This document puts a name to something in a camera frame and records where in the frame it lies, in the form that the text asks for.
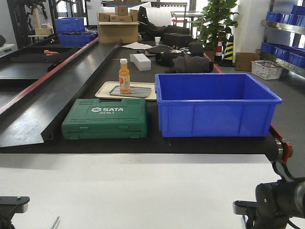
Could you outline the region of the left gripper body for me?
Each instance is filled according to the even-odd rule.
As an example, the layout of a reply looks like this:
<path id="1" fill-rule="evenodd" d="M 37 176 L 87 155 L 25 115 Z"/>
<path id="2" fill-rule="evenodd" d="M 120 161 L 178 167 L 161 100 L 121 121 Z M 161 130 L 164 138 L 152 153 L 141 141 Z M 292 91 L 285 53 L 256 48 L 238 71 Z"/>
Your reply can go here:
<path id="1" fill-rule="evenodd" d="M 25 213 L 28 209 L 30 197 L 1 196 L 0 197 L 0 228 L 14 229 L 11 220 L 16 213 Z"/>

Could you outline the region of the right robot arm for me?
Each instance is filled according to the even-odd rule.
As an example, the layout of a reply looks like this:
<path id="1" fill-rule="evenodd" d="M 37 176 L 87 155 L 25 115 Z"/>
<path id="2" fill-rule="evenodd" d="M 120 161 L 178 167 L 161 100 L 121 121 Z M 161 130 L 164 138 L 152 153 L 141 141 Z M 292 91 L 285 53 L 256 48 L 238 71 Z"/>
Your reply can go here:
<path id="1" fill-rule="evenodd" d="M 305 217 L 305 178 L 293 177 L 283 160 L 273 161 L 272 167 L 281 178 L 257 185 L 255 202 L 233 202 L 233 213 L 243 216 L 246 229 L 297 229 L 290 218 Z"/>

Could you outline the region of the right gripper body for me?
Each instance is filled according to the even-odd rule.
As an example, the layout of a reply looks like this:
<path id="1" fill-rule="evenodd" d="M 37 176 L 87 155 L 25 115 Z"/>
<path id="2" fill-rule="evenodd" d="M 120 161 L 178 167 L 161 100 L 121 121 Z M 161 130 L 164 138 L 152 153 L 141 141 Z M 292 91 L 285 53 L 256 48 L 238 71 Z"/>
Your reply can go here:
<path id="1" fill-rule="evenodd" d="M 255 202 L 233 202 L 234 214 L 248 217 L 247 229 L 285 229 L 295 217 L 295 182 L 261 183 L 255 188 L 255 198 Z"/>

